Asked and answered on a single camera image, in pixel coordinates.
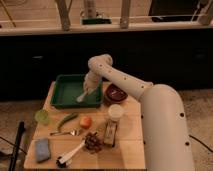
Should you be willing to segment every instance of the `green cucumber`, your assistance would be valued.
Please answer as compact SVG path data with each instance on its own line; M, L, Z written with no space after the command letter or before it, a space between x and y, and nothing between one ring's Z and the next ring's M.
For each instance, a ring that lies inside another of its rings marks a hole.
M78 116L78 113L76 113L76 112L73 112L73 113L65 116L57 125L58 132L61 132L62 125L64 125L67 121L76 118L77 116Z
M48 112L44 109L38 110L35 114L35 120L43 125L48 125L50 118Z

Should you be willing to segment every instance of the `sponge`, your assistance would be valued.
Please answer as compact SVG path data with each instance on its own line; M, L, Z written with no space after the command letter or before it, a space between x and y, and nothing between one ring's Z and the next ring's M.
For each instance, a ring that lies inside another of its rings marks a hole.
M47 138L35 141L35 158L37 163L41 163L50 158L49 140Z

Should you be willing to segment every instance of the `wooden tabletop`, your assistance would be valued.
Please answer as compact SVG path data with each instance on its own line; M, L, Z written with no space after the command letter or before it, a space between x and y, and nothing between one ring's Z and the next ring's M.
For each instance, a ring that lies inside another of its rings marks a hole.
M108 85L108 82L104 83L103 92ZM104 129L109 118L107 114L108 106L105 104L102 104L99 108L56 109L50 105L53 88L54 82L50 86L43 107L49 112L50 123L47 126L37 125L24 163L25 169L57 169L56 159L61 154L75 148L87 132ZM102 151L95 154L82 149L72 158L70 169L145 169L140 104L128 96L121 105L125 113L118 124L115 147L103 148ZM70 131L79 127L79 119L85 115L92 118L92 126L80 136L50 136L50 132L56 131L57 123L71 112L78 112L79 116L65 123L62 131ZM36 163L34 143L40 138L50 140L51 159L43 163Z

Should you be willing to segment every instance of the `green plastic bin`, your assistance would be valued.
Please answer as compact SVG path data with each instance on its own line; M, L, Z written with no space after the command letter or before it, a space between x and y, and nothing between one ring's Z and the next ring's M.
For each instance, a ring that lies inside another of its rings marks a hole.
M78 103L76 98L83 93L85 75L59 75L50 104L56 108L93 108L99 107L103 100L102 82L98 88Z

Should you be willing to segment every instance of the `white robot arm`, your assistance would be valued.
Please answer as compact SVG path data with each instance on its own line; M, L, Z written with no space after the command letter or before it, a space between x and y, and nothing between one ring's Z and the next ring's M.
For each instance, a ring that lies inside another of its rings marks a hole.
M95 90L104 77L140 102L148 171L194 171L184 107L179 94L167 85L153 85L111 65L110 55L90 58L90 71L84 82L85 92Z

